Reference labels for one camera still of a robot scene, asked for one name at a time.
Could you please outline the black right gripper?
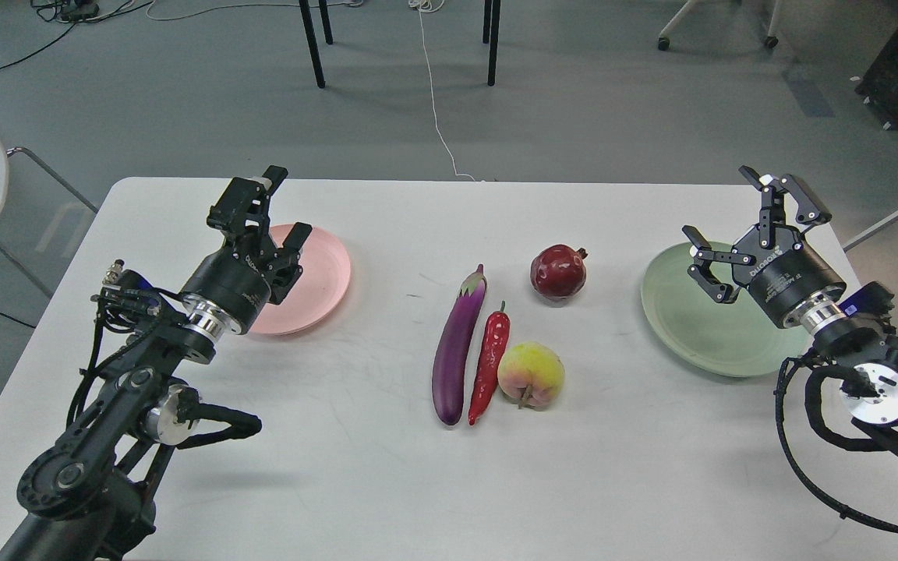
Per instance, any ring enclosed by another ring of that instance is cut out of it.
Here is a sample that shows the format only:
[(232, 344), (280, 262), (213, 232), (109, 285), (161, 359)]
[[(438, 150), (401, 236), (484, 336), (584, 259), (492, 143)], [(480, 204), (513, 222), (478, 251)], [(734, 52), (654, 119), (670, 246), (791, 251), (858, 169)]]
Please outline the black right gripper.
[(758, 229), (752, 226), (730, 247), (730, 251), (716, 251), (696, 227), (683, 226), (685, 238), (695, 250), (688, 276), (715, 303), (735, 303), (737, 287), (733, 283), (723, 283), (713, 273), (712, 264), (733, 265), (738, 253), (751, 256), (752, 262), (748, 265), (733, 265), (734, 283), (748, 291), (775, 327), (794, 327), (797, 320), (789, 319), (789, 316), (802, 302), (816, 292), (837, 301), (846, 291), (847, 284), (808, 245), (801, 231), (785, 226), (787, 196), (796, 203), (796, 224), (801, 226), (828, 224), (833, 220), (833, 213), (798, 175), (763, 175), (746, 164), (738, 168), (738, 173), (760, 192), (758, 228), (776, 227), (773, 244), (763, 246)]

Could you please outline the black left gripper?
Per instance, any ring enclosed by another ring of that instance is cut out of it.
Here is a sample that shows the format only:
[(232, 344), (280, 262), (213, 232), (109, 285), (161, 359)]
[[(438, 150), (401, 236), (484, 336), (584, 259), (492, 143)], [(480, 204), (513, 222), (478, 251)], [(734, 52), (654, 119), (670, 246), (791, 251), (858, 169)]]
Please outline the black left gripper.
[(270, 201), (288, 169), (272, 164), (260, 177), (232, 178), (210, 207), (207, 226), (224, 241), (181, 291), (189, 328), (205, 337), (246, 334), (265, 305), (279, 305), (302, 276), (299, 260), (311, 224), (296, 221), (270, 230)]

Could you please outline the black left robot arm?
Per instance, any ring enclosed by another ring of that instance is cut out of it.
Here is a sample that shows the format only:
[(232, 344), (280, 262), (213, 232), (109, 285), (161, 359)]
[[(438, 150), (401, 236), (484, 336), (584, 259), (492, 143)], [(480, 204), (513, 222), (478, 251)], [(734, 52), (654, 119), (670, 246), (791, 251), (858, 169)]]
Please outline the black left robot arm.
[(120, 259), (109, 267), (92, 297), (93, 349), (65, 431), (22, 473), (16, 497), (27, 515), (0, 560), (121, 560), (156, 530), (154, 497), (175, 451), (260, 432), (255, 415), (206, 404), (175, 370), (209, 365), (222, 335), (248, 333), (302, 276), (310, 224), (281, 244), (270, 234), (270, 200), (286, 177), (270, 166), (228, 183), (206, 220), (222, 246), (181, 291)]

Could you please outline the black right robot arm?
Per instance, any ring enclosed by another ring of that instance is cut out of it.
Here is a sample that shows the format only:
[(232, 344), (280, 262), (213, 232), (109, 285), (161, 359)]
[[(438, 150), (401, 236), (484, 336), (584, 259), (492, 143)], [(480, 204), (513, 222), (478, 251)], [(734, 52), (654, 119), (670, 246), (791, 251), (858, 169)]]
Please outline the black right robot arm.
[(898, 525), (838, 501), (801, 469), (785, 430), (785, 398), (795, 373), (808, 370), (803, 408), (819, 438), (852, 453), (898, 458), (898, 333), (891, 322), (893, 294), (873, 281), (852, 295), (839, 274), (806, 241), (833, 214), (796, 175), (739, 174), (760, 195), (758, 220), (728, 251), (716, 251), (695, 227), (684, 226), (695, 250), (689, 277), (715, 302), (733, 303), (739, 291), (777, 328), (804, 328), (805, 354), (778, 369), (776, 431), (799, 482), (839, 517), (898, 534)]

